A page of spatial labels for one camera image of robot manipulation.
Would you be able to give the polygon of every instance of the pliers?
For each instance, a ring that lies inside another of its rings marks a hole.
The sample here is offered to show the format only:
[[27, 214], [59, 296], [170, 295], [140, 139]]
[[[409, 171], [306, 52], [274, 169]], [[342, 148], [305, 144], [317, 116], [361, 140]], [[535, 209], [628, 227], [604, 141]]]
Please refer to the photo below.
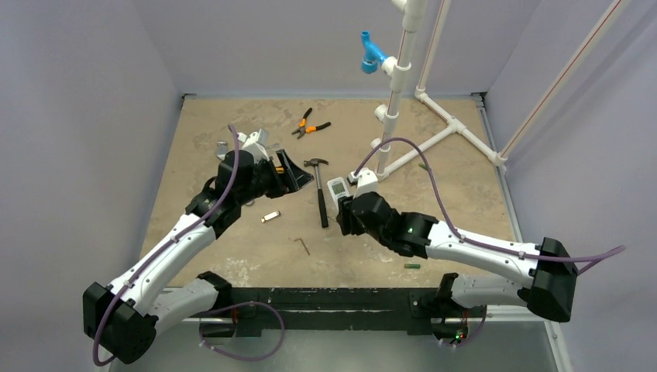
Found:
[[306, 113], [304, 114], [304, 118], [301, 119], [301, 122], [299, 123], [299, 127], [296, 128], [292, 132], [292, 134], [297, 134], [298, 133], [297, 140], [300, 139], [301, 137], [303, 137], [304, 134], [306, 134], [306, 133], [316, 132], [318, 130], [322, 130], [324, 128], [328, 128], [328, 127], [331, 126], [331, 122], [325, 122], [324, 124], [322, 124], [320, 126], [308, 126], [307, 127], [306, 126], [306, 121], [308, 120], [308, 116], [310, 115], [311, 112], [312, 112], [312, 107], [310, 107], [306, 111]]

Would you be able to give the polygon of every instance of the white pvc pipe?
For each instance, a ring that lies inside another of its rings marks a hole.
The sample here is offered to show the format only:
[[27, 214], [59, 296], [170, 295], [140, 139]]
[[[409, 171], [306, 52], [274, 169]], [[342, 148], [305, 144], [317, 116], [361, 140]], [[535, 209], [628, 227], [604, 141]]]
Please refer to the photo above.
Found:
[[449, 11], [449, 6], [451, 4], [452, 4], [452, 0], [442, 0], [442, 2], [440, 3], [440, 9], [438, 10], [438, 18], [435, 21], [431, 43], [429, 44], [427, 57], [425, 58], [425, 64], [424, 66], [422, 66], [422, 73], [420, 74], [420, 83], [418, 84], [418, 89], [421, 91], [425, 90], [427, 79], [429, 76], [429, 71], [431, 70], [431, 67], [433, 65], [435, 52], [438, 49], [438, 41], [440, 41], [442, 30], [445, 28], [445, 20], [447, 19], [447, 12]]
[[[420, 150], [424, 153], [426, 150], [428, 150], [429, 147], [435, 145], [436, 143], [442, 141], [445, 139], [447, 136], [450, 134], [454, 133], [456, 130], [453, 126], [448, 126], [447, 128], [443, 129], [440, 131], [440, 133], [436, 134], [435, 136], [431, 137], [430, 139], [427, 139], [424, 141], [420, 146]], [[385, 168], [384, 174], [388, 175], [394, 171], [396, 171], [399, 167], [403, 166], [404, 164], [408, 163], [409, 161], [413, 160], [416, 156], [418, 155], [418, 151], [416, 150], [411, 150], [408, 153], [402, 155], [399, 159], [393, 161], [390, 163]]]
[[433, 112], [438, 114], [443, 120], [447, 122], [448, 127], [454, 128], [454, 133], [458, 133], [463, 136], [466, 140], [470, 141], [479, 151], [481, 151], [486, 157], [493, 161], [497, 153], [495, 153], [484, 141], [475, 136], [474, 133], [458, 120], [455, 116], [450, 115], [441, 105], [436, 103], [434, 100], [430, 99], [426, 93], [421, 93], [418, 95], [418, 99], [427, 105]]
[[[415, 42], [415, 33], [409, 33], [406, 30], [401, 36], [401, 43], [399, 46], [399, 54], [397, 65], [407, 67], [410, 64], [410, 59], [413, 54], [413, 45]], [[399, 105], [401, 103], [401, 89], [398, 91], [390, 90], [390, 99], [388, 99], [388, 115], [394, 116], [399, 112]]]
[[441, 105], [435, 103], [434, 100], [430, 99], [429, 96], [426, 93], [422, 93], [417, 96], [417, 98], [420, 100], [420, 102], [424, 103], [425, 105], [429, 106], [433, 112], [438, 114], [443, 120], [445, 120], [449, 124], [449, 120], [456, 119], [454, 116], [451, 116], [447, 110], [445, 110]]
[[545, 108], [549, 106], [550, 102], [554, 99], [555, 96], [559, 93], [561, 88], [566, 84], [566, 82], [573, 75], [573, 72], [581, 66], [582, 61], [586, 59], [591, 53], [591, 50], [595, 48], [597, 43], [602, 39], [605, 33], [611, 28], [611, 25], [614, 24], [618, 16], [623, 12], [623, 10], [628, 6], [631, 0], [614, 0], [607, 11], [600, 17], [595, 26], [591, 29], [589, 34], [586, 36], [582, 44], [577, 51], [570, 57], [570, 60], [566, 66], [561, 70], [557, 78], [552, 82], [550, 88], [545, 92], [545, 94], [538, 101], [536, 106], [530, 111], [527, 118], [523, 121], [522, 125], [514, 133], [509, 140], [509, 143], [502, 149], [499, 154], [499, 158], [506, 160], [509, 156], [509, 153], [518, 145], [520, 139], [527, 133], [528, 129], [541, 117], [541, 114], [544, 112]]
[[479, 137], [475, 136], [474, 133], [470, 132], [469, 129], [463, 130], [461, 133], [466, 140], [469, 140], [479, 151], [481, 151], [486, 157], [492, 161], [493, 158], [497, 155], [487, 144], [485, 144]]
[[404, 7], [406, 6], [407, 0], [392, 0], [392, 5], [394, 5], [395, 8], [399, 9], [400, 12], [404, 11]]
[[[387, 115], [393, 119], [389, 119], [389, 125], [384, 126], [384, 134], [381, 136], [383, 141], [391, 138], [394, 129], [397, 127], [397, 120], [399, 119], [399, 106], [401, 104], [401, 91], [406, 86], [408, 70], [411, 68], [413, 47], [415, 45], [415, 34], [417, 33], [421, 24], [426, 6], [427, 0], [407, 0], [404, 6], [404, 19], [402, 20], [404, 33], [401, 35], [399, 54], [397, 58], [397, 66], [404, 69], [404, 72], [393, 72], [393, 80], [390, 83], [390, 99], [388, 100], [387, 108]], [[387, 144], [378, 151], [379, 163], [377, 165], [377, 174], [381, 175], [384, 173], [389, 157], [390, 144]]]

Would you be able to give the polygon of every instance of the hammer head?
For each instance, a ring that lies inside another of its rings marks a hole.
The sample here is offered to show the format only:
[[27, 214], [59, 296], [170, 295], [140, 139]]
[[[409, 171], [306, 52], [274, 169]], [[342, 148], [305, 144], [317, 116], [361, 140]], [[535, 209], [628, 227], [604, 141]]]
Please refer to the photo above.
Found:
[[329, 162], [318, 157], [313, 157], [310, 160], [304, 160], [304, 167], [318, 167], [319, 164], [329, 165]]

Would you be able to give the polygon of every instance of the blue pipe fitting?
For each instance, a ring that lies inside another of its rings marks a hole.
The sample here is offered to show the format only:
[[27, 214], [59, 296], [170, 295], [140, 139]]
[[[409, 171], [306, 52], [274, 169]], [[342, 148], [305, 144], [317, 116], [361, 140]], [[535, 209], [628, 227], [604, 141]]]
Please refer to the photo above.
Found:
[[360, 69], [366, 74], [373, 74], [377, 72], [379, 64], [384, 64], [388, 56], [370, 40], [370, 32], [363, 31], [360, 33], [360, 40], [363, 42], [365, 55], [360, 62]]

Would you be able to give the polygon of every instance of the white wall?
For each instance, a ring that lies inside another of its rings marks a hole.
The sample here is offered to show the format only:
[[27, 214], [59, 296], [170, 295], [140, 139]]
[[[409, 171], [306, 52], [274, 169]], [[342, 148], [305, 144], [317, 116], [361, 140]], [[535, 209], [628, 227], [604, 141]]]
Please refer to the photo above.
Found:
[[82, 293], [139, 255], [180, 96], [129, 0], [2, 2], [0, 35], [0, 370], [90, 370]]
[[[383, 96], [389, 81], [360, 71], [360, 32], [396, 55], [401, 14], [390, 0], [134, 0], [184, 92]], [[454, 0], [428, 91], [487, 91], [539, 0]], [[417, 84], [439, 0], [429, 0], [409, 88]]]
[[[609, 3], [541, 2], [486, 99], [499, 146]], [[578, 280], [563, 326], [578, 372], [657, 370], [656, 19], [656, 1], [632, 2], [507, 162], [526, 240], [573, 256], [628, 247]]]

